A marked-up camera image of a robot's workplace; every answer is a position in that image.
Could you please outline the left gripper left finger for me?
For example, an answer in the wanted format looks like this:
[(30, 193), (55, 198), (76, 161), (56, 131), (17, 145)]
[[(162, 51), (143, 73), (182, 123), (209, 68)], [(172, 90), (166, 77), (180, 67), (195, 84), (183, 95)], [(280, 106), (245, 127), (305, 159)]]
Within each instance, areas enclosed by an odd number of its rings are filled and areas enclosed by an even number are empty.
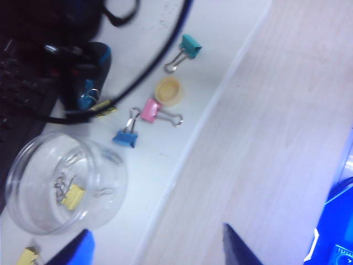
[(93, 234), (88, 229), (84, 229), (51, 258), (51, 264), (93, 264), (94, 250)]

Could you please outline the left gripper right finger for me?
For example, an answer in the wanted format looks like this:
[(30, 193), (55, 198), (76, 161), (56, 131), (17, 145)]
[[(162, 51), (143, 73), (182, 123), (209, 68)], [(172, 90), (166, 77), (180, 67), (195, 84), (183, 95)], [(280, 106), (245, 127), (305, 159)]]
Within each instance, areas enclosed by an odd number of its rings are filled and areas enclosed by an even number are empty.
[(226, 265), (263, 264), (228, 223), (223, 224), (223, 249)]

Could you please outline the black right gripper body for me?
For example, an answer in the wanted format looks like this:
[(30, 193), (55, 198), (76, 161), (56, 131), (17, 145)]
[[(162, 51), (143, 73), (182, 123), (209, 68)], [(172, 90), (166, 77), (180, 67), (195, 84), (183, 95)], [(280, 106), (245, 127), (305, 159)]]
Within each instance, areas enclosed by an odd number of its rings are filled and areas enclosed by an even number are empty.
[(44, 45), (44, 78), (69, 76), (91, 78), (97, 76), (97, 55), (90, 46)]

